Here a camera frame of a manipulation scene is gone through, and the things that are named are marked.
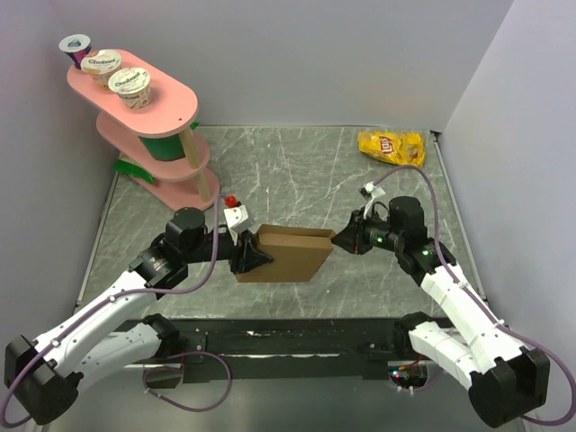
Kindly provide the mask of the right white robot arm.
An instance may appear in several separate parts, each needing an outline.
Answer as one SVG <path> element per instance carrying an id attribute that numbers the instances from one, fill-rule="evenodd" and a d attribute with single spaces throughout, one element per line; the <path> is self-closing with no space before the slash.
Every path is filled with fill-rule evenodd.
<path id="1" fill-rule="evenodd" d="M 492 428 L 543 406 L 550 361 L 528 348 L 487 308 L 466 280 L 454 256 L 428 235 L 418 199 L 390 200 L 387 218 L 371 207 L 352 211 L 347 225 L 332 239 L 354 255 L 372 248 L 391 251 L 400 268 L 440 307 L 458 331 L 450 336 L 422 312 L 401 319 L 393 337 L 395 352 L 433 360 L 468 393 L 476 414 Z"/>

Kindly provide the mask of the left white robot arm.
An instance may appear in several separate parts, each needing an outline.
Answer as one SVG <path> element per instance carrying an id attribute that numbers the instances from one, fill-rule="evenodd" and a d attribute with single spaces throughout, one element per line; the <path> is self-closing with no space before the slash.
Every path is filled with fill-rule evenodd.
<path id="1" fill-rule="evenodd" d="M 260 251 L 250 228 L 248 208 L 227 204 L 215 211 L 208 229 L 197 208 L 175 212 L 163 233 L 140 252 L 127 270 L 102 294 L 69 319 L 33 340 L 16 337 L 5 349 L 4 384 L 29 419 L 44 426 L 65 413 L 90 384 L 125 365 L 155 358 L 172 359 L 180 345 L 175 325 L 160 314 L 149 315 L 134 328 L 117 328 L 132 314 L 166 294 L 179 294 L 190 264 L 219 260 L 234 275 L 273 262 Z"/>

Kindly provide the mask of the brown cardboard box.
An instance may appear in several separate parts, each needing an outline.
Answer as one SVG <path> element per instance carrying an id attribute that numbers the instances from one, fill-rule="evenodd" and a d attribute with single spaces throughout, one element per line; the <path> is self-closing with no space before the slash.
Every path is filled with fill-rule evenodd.
<path id="1" fill-rule="evenodd" d="M 262 224 L 256 232 L 257 248 L 274 259 L 248 273 L 239 283 L 304 283 L 319 271 L 333 251 L 332 229 L 308 229 Z"/>

